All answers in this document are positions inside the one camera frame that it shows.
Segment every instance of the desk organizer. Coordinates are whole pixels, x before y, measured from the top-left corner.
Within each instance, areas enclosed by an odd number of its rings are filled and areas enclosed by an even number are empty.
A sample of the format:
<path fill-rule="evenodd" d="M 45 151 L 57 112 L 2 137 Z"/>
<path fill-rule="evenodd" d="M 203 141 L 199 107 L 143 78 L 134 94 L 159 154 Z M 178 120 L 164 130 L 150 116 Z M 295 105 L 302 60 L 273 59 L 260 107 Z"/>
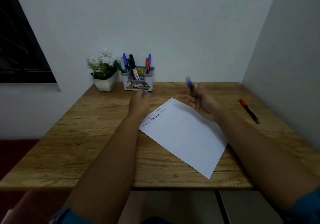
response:
<path fill-rule="evenodd" d="M 126 91 L 144 89 L 151 92 L 155 83 L 155 68 L 150 67 L 149 74 L 146 74 L 146 71 L 146 66 L 137 66 L 137 72 L 140 80 L 135 80 L 130 71 L 128 73 L 121 73 L 124 89 Z"/>

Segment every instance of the table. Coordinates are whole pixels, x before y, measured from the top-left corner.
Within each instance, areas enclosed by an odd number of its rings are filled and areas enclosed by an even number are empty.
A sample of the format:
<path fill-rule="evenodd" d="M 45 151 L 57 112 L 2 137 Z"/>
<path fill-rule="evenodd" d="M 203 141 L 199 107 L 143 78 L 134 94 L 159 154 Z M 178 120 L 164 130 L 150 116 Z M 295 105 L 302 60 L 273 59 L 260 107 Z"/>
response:
<path fill-rule="evenodd" d="M 287 149 L 320 175 L 319 152 L 261 100 L 239 83 L 201 83 L 232 111 Z M 188 91 L 185 83 L 155 83 L 150 112 Z M 111 92 L 92 85 L 0 182 L 1 190 L 64 189 L 75 186 L 128 112 L 130 97 L 117 83 Z M 257 125 L 238 102 L 244 98 L 260 119 Z M 139 131 L 133 189 L 146 188 L 252 189 L 230 145 L 210 180 Z"/>

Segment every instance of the forearm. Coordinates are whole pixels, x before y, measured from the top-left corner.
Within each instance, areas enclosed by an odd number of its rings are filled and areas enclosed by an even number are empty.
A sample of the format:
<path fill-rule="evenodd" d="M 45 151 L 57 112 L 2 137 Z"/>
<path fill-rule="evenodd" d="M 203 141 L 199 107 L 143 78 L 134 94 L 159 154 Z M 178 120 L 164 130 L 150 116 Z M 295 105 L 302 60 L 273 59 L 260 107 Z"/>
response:
<path fill-rule="evenodd" d="M 127 116 L 72 190 L 65 206 L 94 223 L 116 223 L 130 193 L 140 119 Z"/>
<path fill-rule="evenodd" d="M 223 109 L 218 125 L 252 181 L 278 207 L 291 207 L 320 185 L 319 178 L 300 161 L 238 115 Z"/>

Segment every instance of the person's right arm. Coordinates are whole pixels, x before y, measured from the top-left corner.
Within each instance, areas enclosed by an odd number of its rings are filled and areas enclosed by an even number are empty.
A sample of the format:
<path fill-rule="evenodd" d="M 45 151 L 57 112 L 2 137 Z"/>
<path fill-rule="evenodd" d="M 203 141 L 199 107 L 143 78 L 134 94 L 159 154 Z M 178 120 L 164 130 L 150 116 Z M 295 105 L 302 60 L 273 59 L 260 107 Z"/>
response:
<path fill-rule="evenodd" d="M 280 209 L 287 210 L 302 196 L 320 186 L 320 178 L 206 89 L 194 84 L 185 103 L 215 121 L 238 155 L 251 180 Z"/>

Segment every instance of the paper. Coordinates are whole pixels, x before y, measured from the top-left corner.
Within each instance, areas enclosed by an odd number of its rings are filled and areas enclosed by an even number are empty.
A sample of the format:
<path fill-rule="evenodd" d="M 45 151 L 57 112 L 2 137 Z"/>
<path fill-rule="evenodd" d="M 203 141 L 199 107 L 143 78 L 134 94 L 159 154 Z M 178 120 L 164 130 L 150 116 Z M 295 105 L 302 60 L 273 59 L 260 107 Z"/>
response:
<path fill-rule="evenodd" d="M 139 129 L 208 179 L 227 145 L 216 123 L 173 98 L 150 113 Z"/>

